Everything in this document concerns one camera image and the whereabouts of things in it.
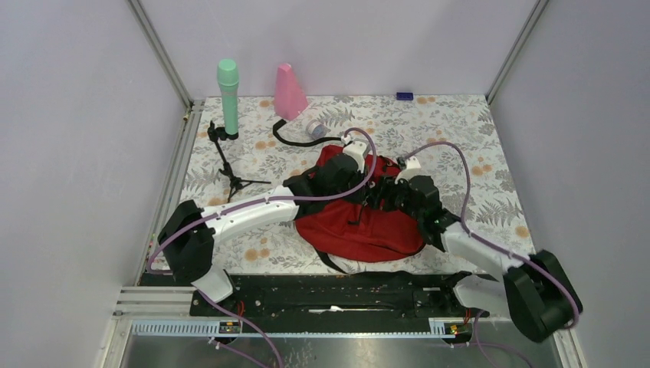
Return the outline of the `clear glitter jar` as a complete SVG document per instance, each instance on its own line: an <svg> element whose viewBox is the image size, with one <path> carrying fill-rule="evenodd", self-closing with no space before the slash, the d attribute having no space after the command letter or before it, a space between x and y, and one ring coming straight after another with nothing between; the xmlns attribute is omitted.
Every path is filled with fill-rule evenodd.
<svg viewBox="0 0 650 368"><path fill-rule="evenodd" d="M325 138L330 129L319 120L311 120L306 126L306 132L313 140L319 140Z"/></svg>

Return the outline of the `small blue block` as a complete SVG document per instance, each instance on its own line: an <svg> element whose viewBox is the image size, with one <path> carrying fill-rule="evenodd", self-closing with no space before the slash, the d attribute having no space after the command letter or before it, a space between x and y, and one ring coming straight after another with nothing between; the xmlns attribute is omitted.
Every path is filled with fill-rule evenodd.
<svg viewBox="0 0 650 368"><path fill-rule="evenodd" d="M414 94L410 92L396 92L397 100L414 100Z"/></svg>

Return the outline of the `red backpack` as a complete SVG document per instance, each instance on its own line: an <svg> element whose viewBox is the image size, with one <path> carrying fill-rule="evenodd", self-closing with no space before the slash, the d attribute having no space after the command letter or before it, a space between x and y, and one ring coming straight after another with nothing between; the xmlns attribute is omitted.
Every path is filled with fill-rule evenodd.
<svg viewBox="0 0 650 368"><path fill-rule="evenodd" d="M376 263L407 258L425 247L416 220L403 212L371 206L362 190L351 199L337 199L294 223L321 261L339 272L343 269L334 264L333 256Z"/></svg>

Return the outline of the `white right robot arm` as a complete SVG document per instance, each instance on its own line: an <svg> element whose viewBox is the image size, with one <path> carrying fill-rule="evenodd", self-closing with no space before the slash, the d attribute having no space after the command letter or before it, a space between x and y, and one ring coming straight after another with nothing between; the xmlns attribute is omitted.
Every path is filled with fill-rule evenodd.
<svg viewBox="0 0 650 368"><path fill-rule="evenodd" d="M583 304L561 263L550 251L519 255L470 232L466 222L447 210L429 176L409 180L380 178L366 203L385 212L400 211L414 219L428 245L462 257L490 275L470 276L441 292L441 309L458 316L477 308L509 318L529 340L540 343L568 327Z"/></svg>

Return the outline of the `pink cone block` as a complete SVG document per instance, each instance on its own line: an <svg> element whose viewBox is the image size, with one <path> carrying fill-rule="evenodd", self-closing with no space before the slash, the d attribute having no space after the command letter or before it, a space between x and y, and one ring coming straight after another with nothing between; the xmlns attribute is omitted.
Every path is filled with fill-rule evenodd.
<svg viewBox="0 0 650 368"><path fill-rule="evenodd" d="M274 89L274 111L282 119L291 121L309 106L307 96L301 88L294 69L288 63L277 68Z"/></svg>

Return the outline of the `green toy microphone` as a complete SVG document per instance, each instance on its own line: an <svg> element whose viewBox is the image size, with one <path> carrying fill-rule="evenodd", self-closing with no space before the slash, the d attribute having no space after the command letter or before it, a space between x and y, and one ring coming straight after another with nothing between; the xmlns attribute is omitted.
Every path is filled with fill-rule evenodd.
<svg viewBox="0 0 650 368"><path fill-rule="evenodd" d="M217 67L217 83L221 92L225 133L229 139L238 138L238 65L232 59L222 59Z"/></svg>

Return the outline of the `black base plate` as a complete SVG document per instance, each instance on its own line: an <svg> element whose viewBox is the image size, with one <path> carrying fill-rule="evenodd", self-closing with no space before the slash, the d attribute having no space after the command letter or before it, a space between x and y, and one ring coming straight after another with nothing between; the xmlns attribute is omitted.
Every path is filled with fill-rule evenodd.
<svg viewBox="0 0 650 368"><path fill-rule="evenodd" d="M222 311L192 291L180 316L225 319L231 312L267 334L428 333L430 320L468 324L478 314L464 307L452 288L469 273L409 274L368 272L354 275L233 274L233 295Z"/></svg>

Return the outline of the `floral table mat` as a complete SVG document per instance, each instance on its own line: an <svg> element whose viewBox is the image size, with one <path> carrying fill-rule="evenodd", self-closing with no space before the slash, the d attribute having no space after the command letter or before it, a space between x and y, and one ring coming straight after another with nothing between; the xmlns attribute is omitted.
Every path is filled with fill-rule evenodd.
<svg viewBox="0 0 650 368"><path fill-rule="evenodd" d="M222 102L211 97L192 120L190 157L183 160L184 182L175 202L194 200L199 206L222 205L230 198L222 160L253 185L234 195L247 199L302 173L317 160L320 147L306 147L306 126L319 120L339 136L350 127L364 129L389 158L415 152L424 174L441 190L443 205L464 213L479 235L525 255L533 251L514 181L507 166L490 109L481 95L311 97L309 107L281 128L270 97L239 100L239 138L216 148L209 140L210 122L222 123Z"/></svg>

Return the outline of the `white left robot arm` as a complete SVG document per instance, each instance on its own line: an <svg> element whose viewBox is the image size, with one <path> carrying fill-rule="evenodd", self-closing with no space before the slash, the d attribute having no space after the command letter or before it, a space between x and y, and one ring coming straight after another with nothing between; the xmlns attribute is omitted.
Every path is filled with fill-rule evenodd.
<svg viewBox="0 0 650 368"><path fill-rule="evenodd" d="M215 243L278 222L302 219L321 212L330 202L359 191L371 179L376 158L341 153L321 167L287 179L283 185L248 200L200 208L194 201L179 204L159 232L159 247L151 258L163 255L167 274L180 284L196 284L208 296L208 305L230 314L238 295L228 274L212 263Z"/></svg>

